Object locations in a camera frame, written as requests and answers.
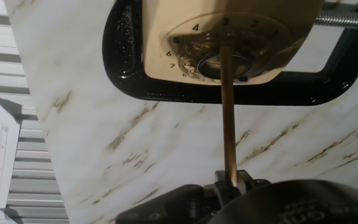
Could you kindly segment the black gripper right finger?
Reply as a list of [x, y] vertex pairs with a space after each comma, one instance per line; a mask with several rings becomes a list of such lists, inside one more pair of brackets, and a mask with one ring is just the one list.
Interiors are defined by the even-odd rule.
[[237, 171], [237, 182], [245, 187], [245, 191], [255, 190], [272, 184], [265, 179], [253, 179], [245, 170]]

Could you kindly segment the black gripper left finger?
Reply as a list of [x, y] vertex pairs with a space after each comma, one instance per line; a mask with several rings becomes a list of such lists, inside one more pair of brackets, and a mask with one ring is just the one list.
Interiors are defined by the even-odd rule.
[[240, 196], [223, 171], [215, 172], [212, 185], [187, 184], [128, 209], [115, 218], [117, 224], [208, 223], [223, 206]]

